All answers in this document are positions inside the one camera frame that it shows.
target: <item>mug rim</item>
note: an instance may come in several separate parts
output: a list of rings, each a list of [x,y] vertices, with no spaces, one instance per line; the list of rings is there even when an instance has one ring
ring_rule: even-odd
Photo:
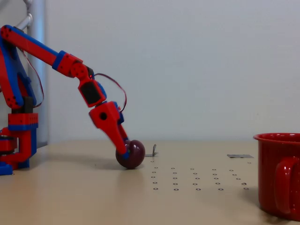
[[[263,142],[270,142],[270,143],[281,143],[281,144],[293,144],[293,145],[300,145],[300,142],[290,142],[290,141],[280,141],[280,140],[272,140],[272,139],[266,139],[262,138],[261,136],[264,135],[294,135],[300,137],[300,133],[264,133],[264,134],[257,134],[254,135],[253,138],[258,140],[258,141],[263,141]]]

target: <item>wall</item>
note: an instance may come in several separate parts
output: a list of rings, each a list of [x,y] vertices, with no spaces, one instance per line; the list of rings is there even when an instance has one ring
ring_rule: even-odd
[[[300,127],[300,1],[52,0],[48,45],[127,90],[138,139],[251,139]],[[50,142],[105,138],[49,69]],[[122,93],[103,80],[109,100]]]
[[[26,6],[21,0],[0,0],[0,27],[5,24],[16,26],[26,16]],[[25,68],[26,60],[22,57],[21,61]],[[10,108],[6,105],[3,94],[0,93],[0,129],[8,125],[8,113]]]

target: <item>cherry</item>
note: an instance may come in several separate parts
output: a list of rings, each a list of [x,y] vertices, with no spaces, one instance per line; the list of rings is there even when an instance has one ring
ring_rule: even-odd
[[[129,158],[124,159],[122,155],[120,155],[116,151],[116,158],[117,161],[127,169],[134,169],[138,167],[145,158],[145,147],[144,145],[138,140],[126,140],[125,141],[126,149],[129,152]]]

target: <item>red wire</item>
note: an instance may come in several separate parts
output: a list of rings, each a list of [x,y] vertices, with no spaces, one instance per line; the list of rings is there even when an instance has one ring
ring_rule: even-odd
[[[22,49],[19,49],[19,50],[23,53],[23,56],[26,58],[27,62],[29,63],[29,65],[31,66],[31,68],[34,70],[34,72],[36,72],[36,75],[37,75],[37,78],[38,78],[38,82],[39,82],[39,86],[40,86],[42,94],[43,94],[43,100],[38,105],[36,105],[36,106],[33,107],[33,108],[37,108],[37,107],[39,107],[42,104],[42,102],[44,101],[44,98],[45,98],[44,90],[43,90],[43,86],[42,86],[42,82],[41,82],[41,79],[40,79],[40,77],[39,77],[36,69],[33,67],[33,65],[31,64],[31,62],[29,61],[29,59],[25,55],[25,52]]]
[[[125,102],[124,102],[123,108],[122,108],[121,111],[120,111],[120,112],[122,112],[122,111],[125,109],[126,104],[127,104],[127,95],[126,95],[126,91],[122,88],[122,86],[121,86],[115,79],[111,78],[110,76],[108,76],[108,75],[106,75],[106,74],[97,73],[97,74],[94,75],[94,77],[97,76],[97,75],[104,76],[104,77],[110,79],[110,80],[113,81],[116,85],[118,85],[118,87],[123,91],[123,93],[124,93],[124,95],[125,95]]]

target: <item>wooden table surface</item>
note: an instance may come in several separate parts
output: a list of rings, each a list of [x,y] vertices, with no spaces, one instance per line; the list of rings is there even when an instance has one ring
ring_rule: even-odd
[[[146,153],[155,143],[159,154],[146,157],[135,170],[118,164],[109,141],[69,141],[38,149],[31,168],[0,177],[0,224],[297,223],[260,210],[254,140],[147,141]]]

